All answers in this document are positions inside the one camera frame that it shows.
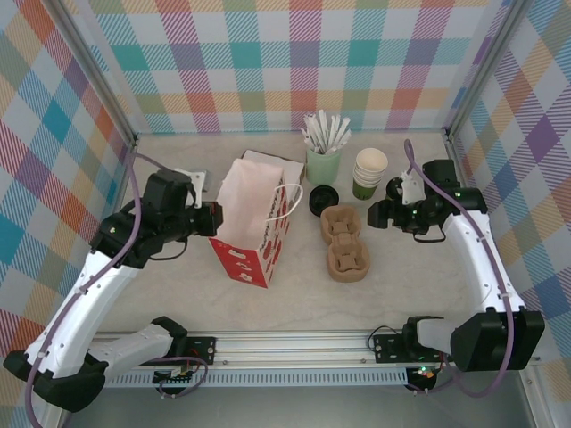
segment metal frame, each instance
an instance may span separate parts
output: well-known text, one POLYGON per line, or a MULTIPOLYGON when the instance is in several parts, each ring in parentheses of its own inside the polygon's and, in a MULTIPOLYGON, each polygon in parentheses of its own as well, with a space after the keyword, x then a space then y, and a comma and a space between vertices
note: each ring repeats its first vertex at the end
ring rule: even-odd
MULTIPOLYGON (((379 334, 392 333, 379 330, 379 334)), ((94 343, 109 342, 124 333, 100 333, 94 343)), ((417 364, 375 362, 367 348, 370 331, 312 332, 192 332, 192 337, 216 337, 214 369, 414 367, 417 364)))
POLYGON ((541 382, 540 367, 529 365, 519 372, 524 385, 525 397, 534 417, 535 424, 541 428, 556 428, 548 405, 548 399, 541 382))
POLYGON ((494 23, 496 15, 501 9, 502 2, 503 0, 488 0, 487 5, 484 8, 484 12, 480 16, 475 31, 466 48, 464 58, 459 64, 454 77, 448 83, 449 90, 446 96, 446 100, 439 109, 438 114, 436 115, 436 119, 434 120, 434 127, 436 129, 445 126, 446 118, 448 118, 450 110, 452 109, 452 105, 454 105, 456 97, 463 87, 464 81, 470 72, 470 69, 472 68, 474 58, 477 57, 477 54, 482 47, 482 43, 487 37, 489 28, 494 23))
POLYGON ((103 105, 110 113, 115 126, 122 133, 123 138, 129 141, 130 145, 133 145, 136 132, 131 127, 119 101, 117 101, 115 94, 109 87, 103 72, 97 65, 97 61, 87 47, 67 8, 61 3, 61 0, 42 0, 42 3, 52 20, 54 20, 56 27, 62 33, 87 80, 91 83, 101 98, 103 105))
POLYGON ((466 171, 462 167, 462 162, 460 162, 459 156, 456 153, 456 147, 446 134, 446 131, 443 129, 442 132, 443 144, 444 148, 446 149, 446 154, 448 154, 448 158, 454 161, 454 166, 456 167, 456 175, 460 181, 462 187, 466 187, 468 185, 468 177, 466 175, 466 171))
POLYGON ((139 104, 131 90, 128 81, 126 80, 125 75, 121 71, 121 67, 117 58, 115 57, 111 46, 109 45, 105 34, 103 33, 103 29, 99 25, 97 17, 93 9, 91 8, 91 4, 89 0, 75 0, 75 5, 79 11, 79 15, 81 19, 84 21, 85 25, 88 28, 91 38, 94 39, 95 44, 99 48, 99 52, 101 53, 103 59, 107 63, 109 67, 109 72, 113 76, 115 83, 117 84, 121 94, 123 95, 125 102, 131 109, 131 117, 134 123, 134 126, 137 128, 138 133, 150 133, 151 129, 149 128, 149 124, 145 119, 145 115, 141 111, 139 104))
MULTIPOLYGON (((137 151, 139 149, 139 145, 138 145, 138 136, 135 137, 133 144, 129 147, 128 149, 128 153, 129 155, 132 156, 133 158, 133 168, 135 167, 134 163, 135 163, 135 154, 137 154, 137 151)), ((125 169, 123 171, 123 177, 121 178, 121 182, 119 184, 119 189, 117 191, 117 196, 115 197, 115 204, 113 205, 113 212, 117 212, 121 209, 121 207, 123 206, 123 203, 125 202, 125 192, 127 191, 127 186, 128 186, 128 174, 127 174, 127 170, 125 169)))
POLYGON ((524 19, 533 2, 534 0, 513 1, 500 30, 490 44, 490 51, 482 61, 482 65, 480 65, 480 69, 476 73, 474 81, 470 84, 470 87, 464 95, 464 99, 460 103, 456 116, 452 120, 449 130, 452 142, 454 136, 461 129, 462 125, 464 125, 470 112, 474 109, 479 96, 484 91, 488 78, 495 72, 502 56, 506 52, 506 49, 508 49, 511 38, 516 33, 519 23, 524 19))
MULTIPOLYGON (((116 377, 106 388, 153 388, 156 368, 131 370, 116 377)), ((183 387, 196 385, 201 370, 190 381, 169 381, 166 386, 183 387)), ((309 386, 403 386, 407 383, 406 368, 271 368, 271 369, 226 369, 209 368, 201 388, 283 388, 309 386)))

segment black cup lid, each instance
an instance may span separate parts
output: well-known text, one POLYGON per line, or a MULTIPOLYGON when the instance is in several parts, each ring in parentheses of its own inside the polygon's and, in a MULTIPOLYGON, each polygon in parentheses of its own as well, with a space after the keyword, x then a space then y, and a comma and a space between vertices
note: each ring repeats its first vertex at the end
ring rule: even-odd
POLYGON ((325 208, 338 203, 339 193, 330 185, 318 185, 310 193, 310 211, 318 217, 321 217, 325 208))

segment black mount bracket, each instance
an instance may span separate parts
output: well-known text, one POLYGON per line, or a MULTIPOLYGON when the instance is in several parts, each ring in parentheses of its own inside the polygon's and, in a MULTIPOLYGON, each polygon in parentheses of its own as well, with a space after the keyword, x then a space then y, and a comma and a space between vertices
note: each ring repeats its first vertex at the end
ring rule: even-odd
POLYGON ((378 364, 387 363, 439 363, 440 355, 437 350, 424 348, 411 354, 407 349, 402 334, 376 334, 373 336, 373 350, 378 364))
MULTIPOLYGON (((181 350, 179 357, 197 357, 203 359, 209 366, 214 364, 214 355, 216 354, 216 338, 215 337, 186 337, 186 343, 184 349, 181 350)), ((185 367, 185 361, 180 361, 180 363, 145 363, 142 366, 181 366, 185 367)), ((179 387, 179 384, 188 384, 196 370, 197 364, 195 362, 190 363, 190 370, 184 371, 184 374, 172 377, 172 372, 170 370, 156 370, 153 375, 153 383, 164 382, 162 390, 166 394, 179 394, 182 392, 186 386, 179 387)))

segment white bag handle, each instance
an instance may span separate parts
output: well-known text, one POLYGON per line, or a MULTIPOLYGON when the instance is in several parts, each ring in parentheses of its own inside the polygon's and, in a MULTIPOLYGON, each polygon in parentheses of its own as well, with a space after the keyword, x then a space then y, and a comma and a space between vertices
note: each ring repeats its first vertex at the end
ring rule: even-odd
POLYGON ((266 219, 266 221, 274 221, 274 220, 280 220, 281 218, 287 217, 289 216, 292 212, 294 212, 294 210, 297 208, 297 206, 300 204, 300 202, 302 201, 302 197, 303 197, 303 187, 301 187, 300 185, 297 185, 295 183, 288 183, 286 185, 279 185, 278 187, 276 187, 274 190, 280 189, 282 187, 286 187, 288 185, 294 185, 295 187, 298 187, 300 189, 300 195, 297 198, 297 201, 295 201, 294 206, 284 215, 279 216, 279 217, 274 217, 274 218, 268 218, 266 219))

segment green cup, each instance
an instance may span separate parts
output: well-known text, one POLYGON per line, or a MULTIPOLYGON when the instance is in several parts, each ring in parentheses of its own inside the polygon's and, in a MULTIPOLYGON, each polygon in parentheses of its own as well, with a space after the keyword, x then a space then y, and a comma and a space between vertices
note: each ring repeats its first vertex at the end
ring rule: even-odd
POLYGON ((358 182, 357 178, 353 177, 353 196, 362 201, 371 199, 375 190, 378 187, 378 183, 370 187, 371 185, 365 185, 364 183, 358 182))
POLYGON ((307 149, 307 179, 313 185, 332 185, 337 178, 341 152, 318 154, 307 149))

